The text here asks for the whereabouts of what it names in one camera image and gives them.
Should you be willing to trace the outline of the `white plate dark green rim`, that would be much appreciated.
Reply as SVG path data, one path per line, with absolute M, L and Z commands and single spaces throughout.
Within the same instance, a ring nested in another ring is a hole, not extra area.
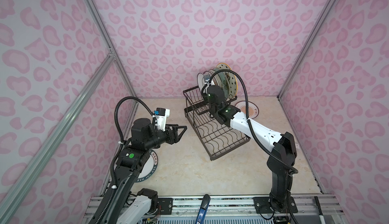
M 138 179 L 136 182 L 143 182 L 149 179 L 157 170 L 159 164 L 159 158 L 157 153 L 154 150 L 150 151 L 150 157 L 146 164 L 144 165 L 143 170 L 141 171 L 140 175 L 138 176 Z

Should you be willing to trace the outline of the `star pattern cartoon plate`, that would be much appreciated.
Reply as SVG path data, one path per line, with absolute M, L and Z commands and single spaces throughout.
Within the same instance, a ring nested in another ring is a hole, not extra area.
M 230 70 L 230 71 L 232 70 L 232 68 L 229 65 L 227 65 L 226 63 L 219 63 L 217 65 L 217 68 L 220 70 Z M 227 73 L 227 72 L 225 72 L 225 73 L 229 78 L 229 85 L 230 85 L 230 98 L 229 99 L 232 99 L 237 95 L 237 92 L 238 92 L 238 80 L 234 74 Z

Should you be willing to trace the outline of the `light green flower plate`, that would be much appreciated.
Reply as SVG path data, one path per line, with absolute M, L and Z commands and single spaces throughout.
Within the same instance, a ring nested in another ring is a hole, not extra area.
M 225 99 L 229 100 L 230 98 L 230 85 L 229 78 L 225 72 L 220 72 L 215 75 L 219 87 L 224 91 Z

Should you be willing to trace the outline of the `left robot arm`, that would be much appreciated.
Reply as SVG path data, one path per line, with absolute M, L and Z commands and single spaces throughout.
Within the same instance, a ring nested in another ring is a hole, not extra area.
M 135 120 L 131 128 L 132 137 L 128 140 L 130 144 L 118 153 L 117 160 L 111 164 L 113 180 L 89 223 L 115 224 L 131 188 L 150 158 L 151 150 L 164 143 L 178 143 L 186 130 L 187 126 L 176 124 L 168 124 L 165 130 L 161 130 L 156 129 L 150 119 Z

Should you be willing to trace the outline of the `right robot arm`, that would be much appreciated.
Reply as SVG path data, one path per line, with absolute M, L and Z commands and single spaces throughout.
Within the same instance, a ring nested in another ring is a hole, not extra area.
M 248 118 L 239 108 L 226 102 L 224 91 L 216 85 L 204 89 L 204 100 L 208 102 L 210 116 L 218 123 L 244 133 L 253 139 L 269 155 L 267 167 L 272 172 L 269 206 L 275 212 L 284 212 L 291 205 L 292 177 L 297 151 L 294 136 L 279 133 Z

